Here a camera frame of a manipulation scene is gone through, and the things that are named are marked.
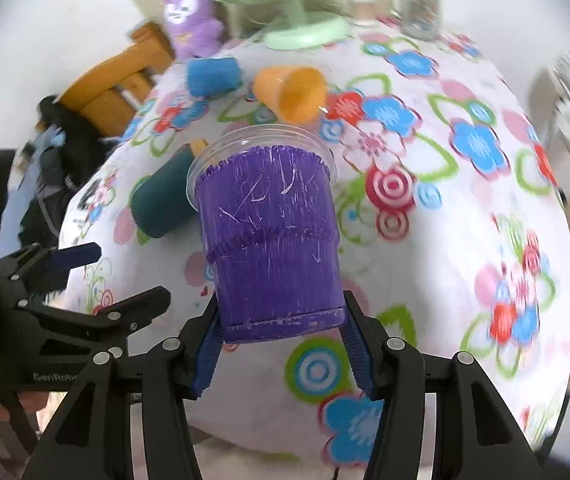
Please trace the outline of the small clear toothpick jar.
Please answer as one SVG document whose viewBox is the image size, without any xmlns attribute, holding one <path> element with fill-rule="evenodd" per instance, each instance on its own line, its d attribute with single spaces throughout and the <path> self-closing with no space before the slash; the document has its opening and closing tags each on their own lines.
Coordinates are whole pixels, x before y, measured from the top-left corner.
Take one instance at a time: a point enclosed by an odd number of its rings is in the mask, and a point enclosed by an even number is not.
<svg viewBox="0 0 570 480">
<path fill-rule="evenodd" d="M 347 0 L 347 3 L 355 26 L 371 27 L 376 24 L 377 0 Z"/>
</svg>

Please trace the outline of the floral tablecloth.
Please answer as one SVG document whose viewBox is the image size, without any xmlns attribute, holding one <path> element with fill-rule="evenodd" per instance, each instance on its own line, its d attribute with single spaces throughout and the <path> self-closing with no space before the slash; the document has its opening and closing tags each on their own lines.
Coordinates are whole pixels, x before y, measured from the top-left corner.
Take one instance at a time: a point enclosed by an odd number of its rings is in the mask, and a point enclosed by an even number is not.
<svg viewBox="0 0 570 480">
<path fill-rule="evenodd" d="M 68 310 L 94 314 L 155 286 L 167 313 L 131 338 L 142 353 L 173 335 L 213 291 L 196 221 L 159 240 L 134 222 L 136 188 L 196 139 L 273 122 L 251 91 L 258 70 L 312 66 L 331 89 L 311 131 L 332 151 L 343 287 L 391 336 L 478 360 L 534 448 L 559 418 L 570 375 L 570 231 L 534 128 L 498 69 L 463 35 L 404 36 L 392 21 L 337 44 L 276 52 L 227 44 L 245 84 L 193 99 L 174 65 L 113 155 L 72 199 L 60 243 L 94 242 L 73 270 Z"/>
</svg>

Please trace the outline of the orange plastic cup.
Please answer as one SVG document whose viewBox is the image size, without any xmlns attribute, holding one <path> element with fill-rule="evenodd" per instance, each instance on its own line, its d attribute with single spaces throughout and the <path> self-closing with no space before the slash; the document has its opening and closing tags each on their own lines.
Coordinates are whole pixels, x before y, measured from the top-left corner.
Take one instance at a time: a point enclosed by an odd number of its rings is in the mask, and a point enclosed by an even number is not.
<svg viewBox="0 0 570 480">
<path fill-rule="evenodd" d="M 327 85 L 316 68 L 278 65 L 259 70 L 253 78 L 253 94 L 280 122 L 302 125 L 324 110 Z"/>
</svg>

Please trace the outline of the glass jar with green lid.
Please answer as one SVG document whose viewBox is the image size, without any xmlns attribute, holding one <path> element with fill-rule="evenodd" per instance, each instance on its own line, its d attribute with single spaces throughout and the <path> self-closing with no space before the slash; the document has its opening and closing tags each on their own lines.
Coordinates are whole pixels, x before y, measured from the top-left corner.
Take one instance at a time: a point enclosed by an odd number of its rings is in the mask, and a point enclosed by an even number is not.
<svg viewBox="0 0 570 480">
<path fill-rule="evenodd" d="M 400 0 L 400 24 L 404 35 L 434 41 L 441 30 L 441 0 Z"/>
</svg>

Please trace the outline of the teal cup with yellow rim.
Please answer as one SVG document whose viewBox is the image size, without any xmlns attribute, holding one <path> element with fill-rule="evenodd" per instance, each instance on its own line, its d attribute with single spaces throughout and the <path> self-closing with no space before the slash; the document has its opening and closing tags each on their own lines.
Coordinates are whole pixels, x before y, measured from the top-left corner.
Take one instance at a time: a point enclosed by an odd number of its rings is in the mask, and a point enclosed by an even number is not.
<svg viewBox="0 0 570 480">
<path fill-rule="evenodd" d="M 155 174 L 145 178 L 131 195 L 134 223 L 145 235 L 162 238 L 180 228 L 195 214 L 186 194 L 187 173 L 207 148 L 205 139 L 183 144 Z"/>
</svg>

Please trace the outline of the blue plastic cup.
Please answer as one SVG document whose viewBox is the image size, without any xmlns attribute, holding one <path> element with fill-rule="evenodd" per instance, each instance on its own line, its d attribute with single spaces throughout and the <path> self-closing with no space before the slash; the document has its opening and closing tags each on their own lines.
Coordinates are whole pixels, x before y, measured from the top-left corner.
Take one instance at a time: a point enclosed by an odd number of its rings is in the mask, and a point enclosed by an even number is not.
<svg viewBox="0 0 570 480">
<path fill-rule="evenodd" d="M 187 90 L 195 98 L 210 98 L 238 88 L 242 70 L 235 58 L 194 58 L 186 65 Z"/>
</svg>

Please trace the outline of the purple plush rabbit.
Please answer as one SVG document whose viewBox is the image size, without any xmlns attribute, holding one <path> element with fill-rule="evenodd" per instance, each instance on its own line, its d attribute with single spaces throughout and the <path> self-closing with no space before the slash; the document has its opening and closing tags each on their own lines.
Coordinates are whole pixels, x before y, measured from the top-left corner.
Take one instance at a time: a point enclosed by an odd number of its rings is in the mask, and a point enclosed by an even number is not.
<svg viewBox="0 0 570 480">
<path fill-rule="evenodd" d="M 179 61 L 209 58 L 220 50 L 224 25 L 210 0 L 163 0 L 163 24 Z"/>
</svg>

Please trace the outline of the purple plastic cup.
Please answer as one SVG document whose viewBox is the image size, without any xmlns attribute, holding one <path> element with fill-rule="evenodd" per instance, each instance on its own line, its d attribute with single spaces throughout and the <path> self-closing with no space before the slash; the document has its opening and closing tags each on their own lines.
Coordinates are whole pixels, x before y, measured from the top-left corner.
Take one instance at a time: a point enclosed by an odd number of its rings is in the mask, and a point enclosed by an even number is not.
<svg viewBox="0 0 570 480">
<path fill-rule="evenodd" d="M 346 318 L 334 156 L 301 127 L 223 134 L 187 173 L 229 344 L 291 338 Z"/>
</svg>

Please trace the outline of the wooden chair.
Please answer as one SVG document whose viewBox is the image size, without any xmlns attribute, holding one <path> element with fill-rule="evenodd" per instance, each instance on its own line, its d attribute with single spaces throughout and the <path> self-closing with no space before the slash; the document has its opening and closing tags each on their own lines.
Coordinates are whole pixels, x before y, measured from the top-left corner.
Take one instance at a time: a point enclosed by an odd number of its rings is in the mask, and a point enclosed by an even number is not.
<svg viewBox="0 0 570 480">
<path fill-rule="evenodd" d="M 80 118 L 96 139 L 117 138 L 174 61 L 160 25 L 147 21 L 129 32 L 130 46 L 80 76 L 54 101 Z"/>
</svg>

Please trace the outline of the pile of dark clothes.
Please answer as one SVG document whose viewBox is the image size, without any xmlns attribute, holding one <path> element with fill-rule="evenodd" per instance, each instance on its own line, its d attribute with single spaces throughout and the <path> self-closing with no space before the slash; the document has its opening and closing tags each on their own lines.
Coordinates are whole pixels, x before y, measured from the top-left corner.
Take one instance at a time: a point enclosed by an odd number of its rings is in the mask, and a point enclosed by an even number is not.
<svg viewBox="0 0 570 480">
<path fill-rule="evenodd" d="M 55 247 L 67 206 L 98 171 L 118 140 L 46 96 L 38 105 L 42 129 L 17 152 L 0 227 L 0 258 L 39 244 Z"/>
</svg>

